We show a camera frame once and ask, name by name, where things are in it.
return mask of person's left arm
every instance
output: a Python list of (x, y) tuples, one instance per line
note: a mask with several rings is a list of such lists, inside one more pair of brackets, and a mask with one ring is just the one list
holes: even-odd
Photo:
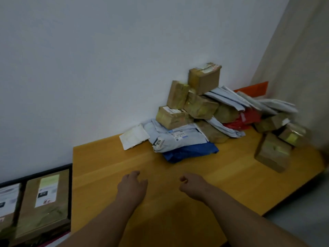
[(138, 181), (139, 171), (123, 176), (115, 201), (58, 247), (116, 247), (134, 210), (143, 201), (148, 181)]

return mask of person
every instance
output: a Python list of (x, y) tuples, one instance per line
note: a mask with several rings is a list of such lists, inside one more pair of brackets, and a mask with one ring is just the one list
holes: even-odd
[[(123, 176), (113, 203), (59, 247), (116, 247), (129, 218), (143, 201), (147, 180), (138, 181), (139, 171)], [(289, 232), (259, 216), (200, 175), (185, 173), (179, 190), (208, 206), (232, 247), (306, 247)]]

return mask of beige curtain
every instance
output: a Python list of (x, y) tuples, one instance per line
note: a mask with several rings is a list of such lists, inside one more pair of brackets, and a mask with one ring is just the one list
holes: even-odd
[(329, 0), (290, 0), (255, 72), (266, 96), (297, 105), (296, 120), (329, 154)]

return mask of wooden table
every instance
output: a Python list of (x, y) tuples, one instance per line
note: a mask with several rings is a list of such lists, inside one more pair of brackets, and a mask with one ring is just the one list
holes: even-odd
[(120, 246), (220, 246), (226, 238), (212, 212), (178, 190), (184, 172), (202, 175), (262, 215), (324, 170), (320, 153), (294, 149), (291, 165), (279, 174), (254, 159), (261, 134), (217, 144), (219, 153), (177, 164), (154, 153), (146, 141), (124, 151), (118, 136), (73, 149), (72, 231), (76, 232), (113, 201), (124, 174), (148, 178), (144, 202), (127, 225)]

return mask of hand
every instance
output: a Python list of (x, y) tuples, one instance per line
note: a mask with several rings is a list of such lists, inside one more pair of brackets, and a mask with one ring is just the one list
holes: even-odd
[(205, 202), (206, 195), (211, 190), (216, 189), (215, 186), (204, 180), (202, 176), (194, 173), (185, 173), (179, 180), (183, 182), (179, 190), (186, 193), (190, 198), (201, 202)]
[(118, 193), (116, 201), (124, 205), (132, 206), (135, 209), (144, 199), (146, 195), (148, 180), (138, 181), (137, 176), (140, 171), (134, 170), (130, 174), (122, 177), (118, 184)]

